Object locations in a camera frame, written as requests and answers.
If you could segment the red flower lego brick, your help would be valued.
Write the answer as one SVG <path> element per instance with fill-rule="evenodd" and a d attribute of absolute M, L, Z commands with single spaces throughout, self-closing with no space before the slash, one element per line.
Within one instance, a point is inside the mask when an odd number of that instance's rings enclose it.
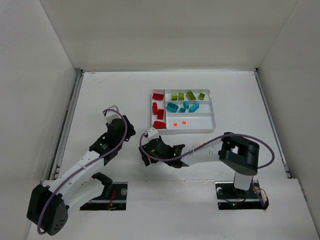
<path fill-rule="evenodd" d="M 152 125 L 155 129 L 166 129 L 166 123 L 163 121 L 154 121 Z"/>

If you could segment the red arch lego brick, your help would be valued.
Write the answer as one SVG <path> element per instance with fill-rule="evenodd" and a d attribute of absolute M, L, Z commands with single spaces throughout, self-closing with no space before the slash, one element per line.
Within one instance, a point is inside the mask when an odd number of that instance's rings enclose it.
<path fill-rule="evenodd" d="M 157 111 L 157 119 L 158 120 L 163 120 L 164 119 L 164 113 L 165 113 L 165 110 L 164 109 L 158 109 Z"/>

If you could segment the teal rounded lego brick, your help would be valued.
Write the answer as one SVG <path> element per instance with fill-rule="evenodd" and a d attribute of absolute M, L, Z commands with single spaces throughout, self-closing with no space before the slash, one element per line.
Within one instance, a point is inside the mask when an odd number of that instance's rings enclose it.
<path fill-rule="evenodd" d="M 171 113 L 176 113 L 179 109 L 179 106 L 175 103 L 169 102 L 166 106 L 166 110 Z"/>

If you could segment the red slope lego brick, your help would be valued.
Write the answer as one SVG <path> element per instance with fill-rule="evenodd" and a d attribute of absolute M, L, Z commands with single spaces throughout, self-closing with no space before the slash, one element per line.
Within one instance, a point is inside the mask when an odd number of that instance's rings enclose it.
<path fill-rule="evenodd" d="M 157 104 L 156 102 L 153 102 L 153 103 L 152 103 L 152 112 L 153 112 L 153 114 L 154 114 L 154 115 L 157 115 L 157 114 L 158 114 L 158 111 L 159 111 L 159 109 L 158 109 L 158 104 Z"/>

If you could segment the teal square lego brick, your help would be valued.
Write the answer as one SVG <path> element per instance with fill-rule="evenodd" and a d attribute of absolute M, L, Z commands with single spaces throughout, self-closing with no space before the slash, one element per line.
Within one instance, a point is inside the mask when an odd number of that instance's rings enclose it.
<path fill-rule="evenodd" d="M 183 106 L 184 106 L 185 109 L 188 109 L 188 108 L 189 108 L 189 102 L 188 102 L 188 101 L 185 101 L 185 102 L 183 103 Z"/>

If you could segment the teal stepped lego brick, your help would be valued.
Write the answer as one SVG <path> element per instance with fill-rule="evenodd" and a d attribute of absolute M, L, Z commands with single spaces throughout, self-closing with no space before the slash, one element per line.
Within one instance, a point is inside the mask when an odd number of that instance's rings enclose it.
<path fill-rule="evenodd" d="M 190 108 L 189 108 L 189 112 L 190 113 L 194 113 L 195 111 L 197 111 L 200 107 L 200 104 L 198 102 L 196 102 L 194 105 L 192 105 Z"/>

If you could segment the small green lego brick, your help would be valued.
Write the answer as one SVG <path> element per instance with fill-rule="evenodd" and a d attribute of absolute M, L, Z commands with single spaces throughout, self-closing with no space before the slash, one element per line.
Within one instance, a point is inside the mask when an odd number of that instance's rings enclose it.
<path fill-rule="evenodd" d="M 177 101 L 178 100 L 178 94 L 177 93 L 172 93 L 171 94 L 171 100 L 172 101 Z"/>

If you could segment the green square lego brick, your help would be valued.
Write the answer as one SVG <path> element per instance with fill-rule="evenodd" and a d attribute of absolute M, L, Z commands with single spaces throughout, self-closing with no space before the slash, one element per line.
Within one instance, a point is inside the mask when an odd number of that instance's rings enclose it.
<path fill-rule="evenodd" d="M 177 98 L 179 101 L 184 101 L 185 100 L 185 95 L 184 93 L 180 92 L 178 93 L 178 98 Z"/>

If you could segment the green lego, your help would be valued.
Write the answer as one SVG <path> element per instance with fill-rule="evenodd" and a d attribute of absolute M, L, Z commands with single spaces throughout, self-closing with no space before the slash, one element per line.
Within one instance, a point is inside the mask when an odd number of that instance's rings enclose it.
<path fill-rule="evenodd" d="M 205 94 L 204 93 L 200 93 L 199 96 L 198 96 L 198 99 L 201 100 L 201 101 L 204 101 L 205 100 Z"/>

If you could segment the red wedge lego brick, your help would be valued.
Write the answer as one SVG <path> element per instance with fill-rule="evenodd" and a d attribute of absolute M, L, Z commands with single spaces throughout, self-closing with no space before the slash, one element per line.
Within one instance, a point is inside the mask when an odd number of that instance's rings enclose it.
<path fill-rule="evenodd" d="M 165 98 L 164 94 L 161 94 L 161 93 L 153 93 L 152 94 L 152 99 L 155 101 L 163 101 L 164 98 Z"/>

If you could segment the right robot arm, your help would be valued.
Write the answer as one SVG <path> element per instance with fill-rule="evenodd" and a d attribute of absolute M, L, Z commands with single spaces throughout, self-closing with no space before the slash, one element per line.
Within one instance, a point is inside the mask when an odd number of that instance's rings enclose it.
<path fill-rule="evenodd" d="M 248 191 L 252 179 L 258 173 L 260 146 L 241 135 L 226 132 L 221 137 L 200 146 L 185 144 L 170 146 L 159 134 L 145 136 L 147 143 L 140 140 L 139 151 L 146 166 L 163 162 L 180 169 L 200 163 L 222 162 L 234 171 L 233 186 Z"/>

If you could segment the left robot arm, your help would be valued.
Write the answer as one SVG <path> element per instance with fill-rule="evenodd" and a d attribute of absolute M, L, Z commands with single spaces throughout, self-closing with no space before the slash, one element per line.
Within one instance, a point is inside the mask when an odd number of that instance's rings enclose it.
<path fill-rule="evenodd" d="M 67 222 L 73 204 L 71 198 L 90 180 L 104 188 L 112 180 L 101 173 L 123 143 L 135 135 L 134 126 L 126 115 L 119 115 L 106 125 L 107 131 L 88 149 L 85 155 L 65 174 L 50 184 L 38 184 L 31 192 L 26 217 L 37 226 L 39 235 L 54 236 Z"/>

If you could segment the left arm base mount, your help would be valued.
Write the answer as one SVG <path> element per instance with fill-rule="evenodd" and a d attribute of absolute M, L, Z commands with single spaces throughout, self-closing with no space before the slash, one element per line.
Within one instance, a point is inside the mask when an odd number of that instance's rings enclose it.
<path fill-rule="evenodd" d="M 92 198 L 80 211 L 125 211 L 127 208 L 128 182 L 114 182 L 110 177 L 98 172 L 92 176 L 103 185 L 102 192 Z"/>

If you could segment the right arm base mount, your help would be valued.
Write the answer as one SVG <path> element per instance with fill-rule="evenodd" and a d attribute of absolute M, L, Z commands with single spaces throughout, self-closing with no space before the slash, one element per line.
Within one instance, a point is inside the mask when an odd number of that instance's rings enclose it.
<path fill-rule="evenodd" d="M 254 180 L 249 190 L 234 187 L 232 181 L 218 181 L 215 183 L 217 206 L 219 210 L 266 210 L 269 198 L 266 191 Z"/>

